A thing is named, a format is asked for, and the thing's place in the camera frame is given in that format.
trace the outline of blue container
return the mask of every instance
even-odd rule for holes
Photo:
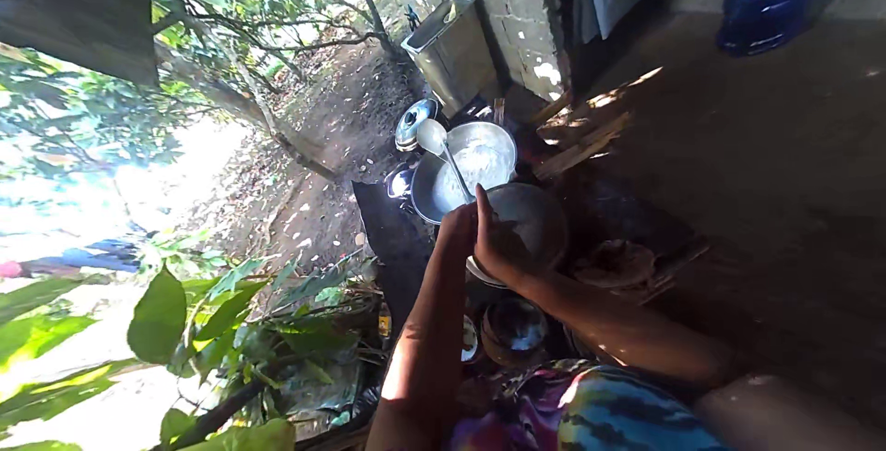
[[[732,56],[787,43],[812,23],[821,0],[724,0],[717,46]]]

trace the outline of concrete floor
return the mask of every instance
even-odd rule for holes
[[[675,15],[596,81],[663,67],[594,162],[712,240],[655,307],[886,427],[886,24],[742,59],[718,25]]]

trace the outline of white liquid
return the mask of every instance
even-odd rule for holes
[[[510,180],[511,169],[505,162],[505,156],[479,141],[455,152],[452,157],[471,195],[477,183],[484,189],[492,189]],[[432,194],[434,204],[442,210],[449,211],[467,203],[449,163],[437,174]]]

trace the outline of dirt ground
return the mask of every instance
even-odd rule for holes
[[[351,180],[383,180],[401,159],[409,160],[396,151],[393,130],[420,97],[423,82],[406,77],[405,64],[388,59],[374,40],[325,48],[303,63],[314,82],[303,89],[284,77],[278,84],[286,91],[270,95],[269,102],[279,120],[325,146],[321,160],[341,181],[307,171],[256,135],[244,142],[219,189],[194,208],[187,224],[216,227],[214,245],[228,255],[277,255],[271,269],[302,253],[300,268],[309,272],[362,247]]]
[[[886,427],[886,24],[739,59],[718,26],[674,16],[593,87],[662,67],[594,162],[712,241],[653,306]]]

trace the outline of metal container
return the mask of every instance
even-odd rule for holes
[[[394,130],[394,143],[399,151],[413,151],[418,148],[416,133],[418,127],[428,118],[439,121],[443,127],[448,126],[446,117],[439,117],[439,103],[431,98],[424,98],[409,107]]]
[[[401,43],[453,117],[484,87],[495,67],[477,13],[479,0],[446,0]]]
[[[510,181],[516,166],[516,143],[491,122],[469,122],[447,133],[449,151],[465,184],[492,189]],[[439,224],[449,210],[465,203],[455,173],[440,157],[425,154],[412,177],[412,205],[424,220]]]

